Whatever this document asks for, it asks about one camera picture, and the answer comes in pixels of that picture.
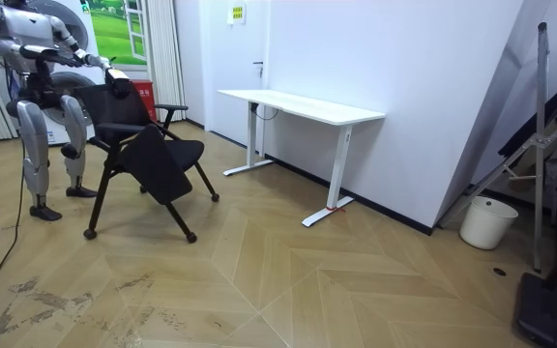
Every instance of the chair backrest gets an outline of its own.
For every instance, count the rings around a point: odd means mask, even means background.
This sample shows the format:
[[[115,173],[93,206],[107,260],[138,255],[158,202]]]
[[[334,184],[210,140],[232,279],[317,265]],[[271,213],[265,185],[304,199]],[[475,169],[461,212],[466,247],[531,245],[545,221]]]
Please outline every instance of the chair backrest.
[[[132,126],[147,126],[152,123],[147,108],[131,83],[131,92],[124,98],[117,98],[110,84],[74,89],[74,95],[85,104],[94,126],[113,123]],[[120,140],[130,136],[122,135]],[[103,141],[115,140],[112,134],[96,129],[96,137]]]

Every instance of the chair seat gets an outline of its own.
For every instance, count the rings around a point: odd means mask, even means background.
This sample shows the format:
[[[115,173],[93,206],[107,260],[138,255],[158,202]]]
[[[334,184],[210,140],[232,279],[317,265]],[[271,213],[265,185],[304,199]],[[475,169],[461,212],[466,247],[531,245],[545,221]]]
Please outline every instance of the chair seat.
[[[173,158],[187,171],[199,161],[203,155],[203,143],[197,140],[167,140],[166,147]]]

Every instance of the white bucket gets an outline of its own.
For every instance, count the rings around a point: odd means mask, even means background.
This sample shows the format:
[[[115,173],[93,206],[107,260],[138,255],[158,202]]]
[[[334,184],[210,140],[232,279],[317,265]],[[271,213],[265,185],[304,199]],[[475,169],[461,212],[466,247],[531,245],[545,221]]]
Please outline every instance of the white bucket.
[[[475,197],[461,224],[459,235],[472,247],[491,250],[498,247],[519,213],[491,198]]]

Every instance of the folding chair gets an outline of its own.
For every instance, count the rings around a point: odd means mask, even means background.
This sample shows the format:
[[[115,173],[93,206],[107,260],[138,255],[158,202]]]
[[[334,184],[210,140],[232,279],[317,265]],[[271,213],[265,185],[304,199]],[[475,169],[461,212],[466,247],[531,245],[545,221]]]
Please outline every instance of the folding chair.
[[[164,205],[182,228],[189,243],[194,243],[196,235],[189,230],[171,202],[192,190],[185,172],[193,166],[210,191],[212,200],[219,201],[220,196],[199,165],[203,143],[182,140],[168,130],[175,111],[187,110],[186,106],[155,105],[168,111],[164,127],[161,127],[150,119],[141,97],[132,85],[131,90],[124,98],[117,98],[110,85],[83,87],[74,91],[85,104],[94,124],[96,136],[89,143],[107,152],[89,228],[83,236],[88,240],[97,237],[96,225],[109,180],[120,173],[131,173],[141,184],[141,192],[149,192]]]

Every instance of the white desk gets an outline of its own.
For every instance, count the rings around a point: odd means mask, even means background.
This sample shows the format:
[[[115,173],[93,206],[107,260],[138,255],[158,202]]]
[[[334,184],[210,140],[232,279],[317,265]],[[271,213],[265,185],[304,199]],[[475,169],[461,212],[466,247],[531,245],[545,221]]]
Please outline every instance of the white desk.
[[[272,163],[269,159],[265,159],[260,162],[254,161],[255,144],[257,142],[257,117],[252,111],[252,108],[256,103],[264,104],[292,115],[340,127],[337,153],[335,154],[335,166],[333,168],[332,180],[330,181],[330,191],[328,192],[326,208],[311,215],[310,217],[305,218],[302,221],[302,224],[306,227],[310,227],[318,220],[326,217],[327,215],[335,212],[338,208],[341,208],[354,200],[354,198],[348,196],[345,196],[340,200],[338,199],[340,182],[343,178],[343,169],[345,168],[345,159],[347,158],[347,149],[349,148],[349,141],[351,140],[352,126],[364,121],[384,118],[386,117],[384,113],[341,105],[334,102],[319,101],[311,98],[294,96],[273,90],[222,90],[219,91],[219,93],[249,102],[249,143],[247,146],[247,165],[226,170],[223,173],[225,176]]]

